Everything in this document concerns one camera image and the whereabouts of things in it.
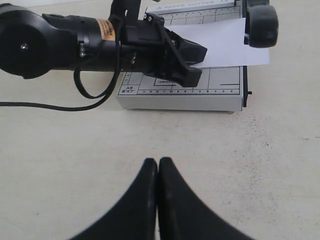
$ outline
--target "orange label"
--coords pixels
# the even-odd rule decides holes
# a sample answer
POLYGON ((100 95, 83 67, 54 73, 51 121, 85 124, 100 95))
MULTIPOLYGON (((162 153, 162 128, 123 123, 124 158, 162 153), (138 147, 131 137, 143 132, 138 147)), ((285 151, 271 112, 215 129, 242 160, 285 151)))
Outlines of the orange label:
POLYGON ((97 19, 97 21, 101 30, 102 39, 106 41, 115 41, 116 33, 112 23, 109 20, 102 19, 97 19))

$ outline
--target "black cable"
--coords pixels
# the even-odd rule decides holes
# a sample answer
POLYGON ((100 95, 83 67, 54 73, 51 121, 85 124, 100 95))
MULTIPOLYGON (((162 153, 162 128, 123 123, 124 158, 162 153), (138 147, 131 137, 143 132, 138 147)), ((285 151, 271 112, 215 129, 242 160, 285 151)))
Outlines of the black cable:
POLYGON ((48 105, 48 104, 41 104, 41 103, 33 103, 33 102, 0 102, 0 107, 28 107, 28 108, 40 108, 40 109, 49 109, 49 110, 56 110, 56 111, 64 111, 64 112, 82 112, 87 110, 92 110, 100 105, 102 105, 105 101, 108 100, 108 98, 111 96, 113 91, 115 90, 117 79, 120 75, 121 68, 120 68, 120 54, 121 54, 121 44, 120 44, 120 32, 122 30, 122 27, 124 25, 124 21, 120 20, 116 35, 115 35, 115 50, 116 50, 116 64, 114 68, 113 77, 111 79, 111 82, 109 86, 106 88, 106 90, 98 95, 98 96, 91 96, 83 87, 80 79, 80 73, 81 73, 81 67, 84 64, 87 64, 88 62, 91 62, 96 57, 99 56, 99 54, 93 58, 88 59, 83 64, 78 66, 76 70, 74 71, 73 77, 74 82, 76 84, 76 87, 78 88, 79 92, 88 99, 97 99, 101 98, 98 102, 89 105, 89 106, 81 106, 81 107, 64 107, 64 106, 55 106, 55 105, 48 105))

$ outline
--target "white table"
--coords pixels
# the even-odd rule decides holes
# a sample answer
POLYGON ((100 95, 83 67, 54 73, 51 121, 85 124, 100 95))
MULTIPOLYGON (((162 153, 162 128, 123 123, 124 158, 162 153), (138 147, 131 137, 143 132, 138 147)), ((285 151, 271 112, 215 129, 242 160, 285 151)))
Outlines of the white table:
MULTIPOLYGON (((107 18, 110 4, 32 10, 107 18)), ((72 237, 112 207, 146 157, 163 156, 210 208, 257 240, 320 239, 320 4, 271 4, 278 44, 270 65, 249 68, 254 95, 242 113, 124 110, 117 91, 88 112, 0 108, 1 239, 72 237)), ((110 75, 85 78, 98 93, 110 75)), ((91 103, 72 72, 33 80, 1 72, 0 85, 2 101, 91 103)))

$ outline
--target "black clamp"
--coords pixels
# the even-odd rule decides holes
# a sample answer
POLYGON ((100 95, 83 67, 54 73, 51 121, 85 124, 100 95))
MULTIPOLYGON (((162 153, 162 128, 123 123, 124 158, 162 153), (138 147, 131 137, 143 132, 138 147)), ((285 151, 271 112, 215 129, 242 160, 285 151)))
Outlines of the black clamp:
POLYGON ((208 208, 171 158, 144 161, 115 206, 71 240, 154 240, 156 216, 162 240, 253 240, 208 208))
POLYGON ((269 0, 246 0, 244 44, 253 48, 271 48, 277 44, 279 20, 269 0))

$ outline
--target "measurement scale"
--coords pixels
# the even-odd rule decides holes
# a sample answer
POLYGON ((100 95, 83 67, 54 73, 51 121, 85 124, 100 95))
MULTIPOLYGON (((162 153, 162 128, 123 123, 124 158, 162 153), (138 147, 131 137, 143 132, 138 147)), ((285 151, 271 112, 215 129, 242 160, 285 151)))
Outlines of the measurement scale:
MULTIPOLYGON (((242 0, 212 0, 147 8, 168 25, 215 23, 244 16, 242 0)), ((240 112, 247 105, 247 67, 202 68, 197 87, 148 77, 124 74, 117 98, 125 109, 240 112)))

